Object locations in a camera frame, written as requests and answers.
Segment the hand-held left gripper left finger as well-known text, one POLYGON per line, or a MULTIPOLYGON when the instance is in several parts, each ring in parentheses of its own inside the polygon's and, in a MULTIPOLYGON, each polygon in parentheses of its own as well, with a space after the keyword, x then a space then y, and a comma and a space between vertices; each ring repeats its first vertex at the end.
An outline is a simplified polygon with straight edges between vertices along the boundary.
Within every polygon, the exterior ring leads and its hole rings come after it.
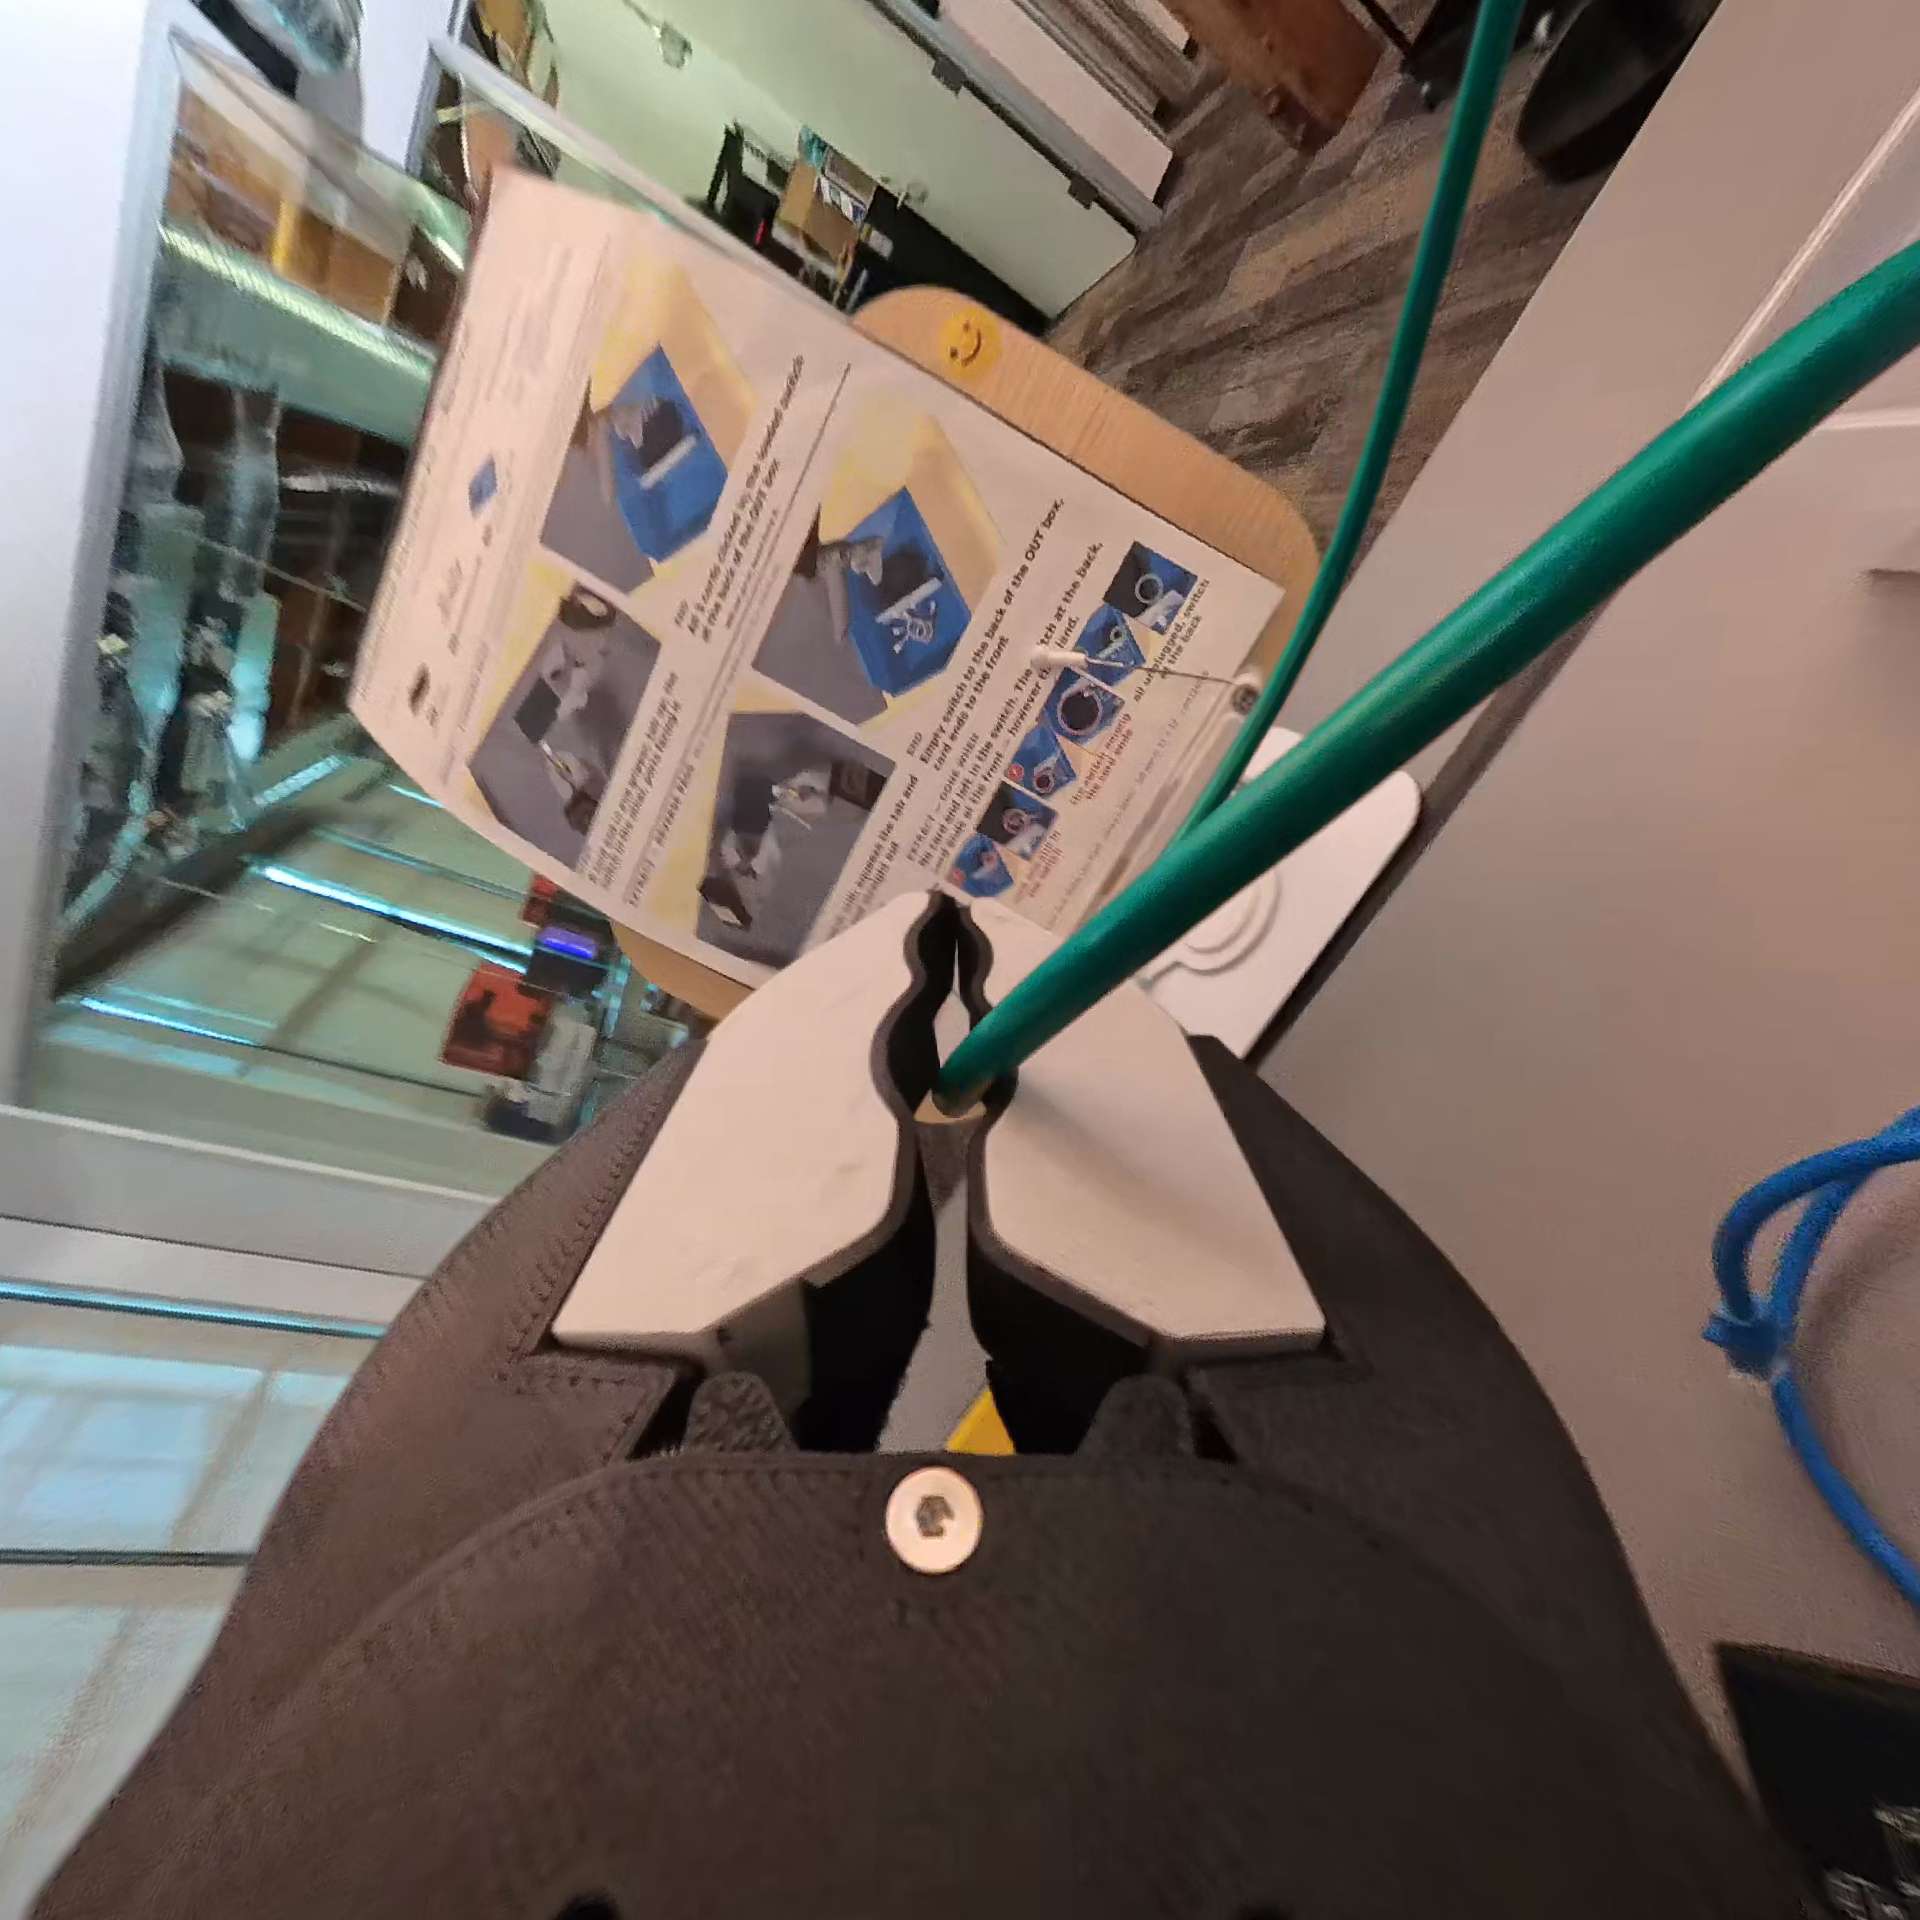
POLYGON ((900 898, 698 1047, 552 1324, 573 1352, 760 1380, 803 1444, 876 1444, 932 1306, 917 1111, 957 911, 900 898))

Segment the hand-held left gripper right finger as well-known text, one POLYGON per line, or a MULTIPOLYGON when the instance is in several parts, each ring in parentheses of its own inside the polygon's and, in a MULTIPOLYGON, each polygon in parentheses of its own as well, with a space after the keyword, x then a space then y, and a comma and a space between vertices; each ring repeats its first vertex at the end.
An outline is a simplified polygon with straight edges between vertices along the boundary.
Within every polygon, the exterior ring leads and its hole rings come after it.
POLYGON ((1012 1444, 1078 1444, 1122 1380, 1301 1357, 1330 1329, 1189 1035, 1132 982, 990 1096, 967 1288, 1012 1444))

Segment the black ethernet splitter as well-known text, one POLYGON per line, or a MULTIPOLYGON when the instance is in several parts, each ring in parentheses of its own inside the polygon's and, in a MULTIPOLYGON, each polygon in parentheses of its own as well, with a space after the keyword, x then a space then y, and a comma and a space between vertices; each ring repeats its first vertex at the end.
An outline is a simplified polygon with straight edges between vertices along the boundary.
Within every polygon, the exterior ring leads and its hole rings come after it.
POLYGON ((1759 1803, 1826 1908, 1917 1914, 1917 1682, 1811 1653, 1717 1645, 1759 1803))

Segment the red equipment case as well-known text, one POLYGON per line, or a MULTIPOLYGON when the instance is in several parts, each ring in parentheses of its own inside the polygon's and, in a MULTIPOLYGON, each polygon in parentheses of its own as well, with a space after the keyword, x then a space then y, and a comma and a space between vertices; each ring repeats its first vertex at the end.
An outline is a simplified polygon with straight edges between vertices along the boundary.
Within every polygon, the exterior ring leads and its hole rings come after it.
POLYGON ((494 1079, 526 1083, 558 999, 496 961, 482 961, 463 982, 444 1023, 438 1058, 494 1079))

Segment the white stand base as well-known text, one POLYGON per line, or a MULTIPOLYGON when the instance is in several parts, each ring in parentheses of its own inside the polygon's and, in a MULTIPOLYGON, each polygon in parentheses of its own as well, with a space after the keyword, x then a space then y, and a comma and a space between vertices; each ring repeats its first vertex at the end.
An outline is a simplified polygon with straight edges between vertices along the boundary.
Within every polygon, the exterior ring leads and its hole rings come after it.
POLYGON ((1422 812, 1416 777, 1391 772, 1147 961, 1137 985, 1189 1035, 1253 1058, 1422 812))

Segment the printed instruction sheet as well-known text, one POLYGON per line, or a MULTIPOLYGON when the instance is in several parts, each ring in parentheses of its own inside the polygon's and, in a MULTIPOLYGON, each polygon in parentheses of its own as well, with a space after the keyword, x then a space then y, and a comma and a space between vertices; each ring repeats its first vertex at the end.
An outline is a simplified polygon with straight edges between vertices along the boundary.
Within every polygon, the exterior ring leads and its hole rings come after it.
POLYGON ((755 986, 932 886, 1081 924, 1283 600, 789 281, 514 172, 350 708, 532 873, 755 986))

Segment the wooden display board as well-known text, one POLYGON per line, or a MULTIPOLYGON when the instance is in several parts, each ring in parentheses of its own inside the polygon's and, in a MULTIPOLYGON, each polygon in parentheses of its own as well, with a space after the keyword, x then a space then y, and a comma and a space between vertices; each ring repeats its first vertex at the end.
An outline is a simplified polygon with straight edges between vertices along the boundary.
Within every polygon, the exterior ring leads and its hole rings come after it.
MULTIPOLYGON (((1283 602, 1253 643, 1250 665, 1265 673, 1280 661, 1320 563, 1305 517, 1283 493, 960 293, 932 287, 886 293, 852 320, 852 328, 868 342, 929 371, 951 392, 973 397, 998 420, 1126 495, 1152 515, 1199 535, 1203 545, 1277 584, 1283 602), (950 351, 960 346, 962 320, 985 323, 985 346, 964 366, 950 351)), ((1223 757, 1241 721, 1242 714, 1232 708, 1229 696, 1226 708, 1203 735, 1203 745, 1189 754, 1173 780, 1173 800, 1162 807, 1158 829, 1170 833, 1202 795, 1203 780, 1223 757)), ((745 985, 639 932, 614 926, 612 934, 639 979, 683 1002, 701 1018, 718 1019, 750 993, 745 985)), ((1258 950, 1237 968, 1217 975, 1199 975, 1199 968, 1176 963, 1150 991, 1163 1008, 1179 1012, 1193 1035, 1221 1039, 1237 1056, 1249 1058, 1259 1028, 1241 1037, 1229 1032, 1229 1022, 1238 1018, 1245 1023, 1250 1018, 1237 1002, 1259 1006, 1264 969, 1272 965, 1258 950), (1173 999, 1168 996, 1173 986, 1199 996, 1202 1018, 1189 1019, 1187 1013, 1193 1009, 1173 1008, 1173 999)))

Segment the brown cardboard box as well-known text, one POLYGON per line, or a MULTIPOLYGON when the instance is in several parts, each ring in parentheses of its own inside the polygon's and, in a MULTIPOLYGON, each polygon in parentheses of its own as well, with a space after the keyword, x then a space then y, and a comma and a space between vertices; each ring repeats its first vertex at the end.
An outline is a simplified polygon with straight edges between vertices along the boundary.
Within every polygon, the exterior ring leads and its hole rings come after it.
POLYGON ((1306 156, 1345 128, 1386 52, 1411 50, 1375 1, 1168 1, 1165 8, 1306 156))

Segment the black round floor object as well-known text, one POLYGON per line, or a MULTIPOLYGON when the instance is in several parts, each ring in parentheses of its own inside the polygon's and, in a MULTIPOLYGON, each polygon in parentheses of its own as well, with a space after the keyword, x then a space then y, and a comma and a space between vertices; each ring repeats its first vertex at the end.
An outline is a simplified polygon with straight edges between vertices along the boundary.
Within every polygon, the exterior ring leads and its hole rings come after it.
POLYGON ((1524 156, 1559 185, 1614 166, 1714 12, 1717 1, 1572 4, 1524 100, 1524 156))

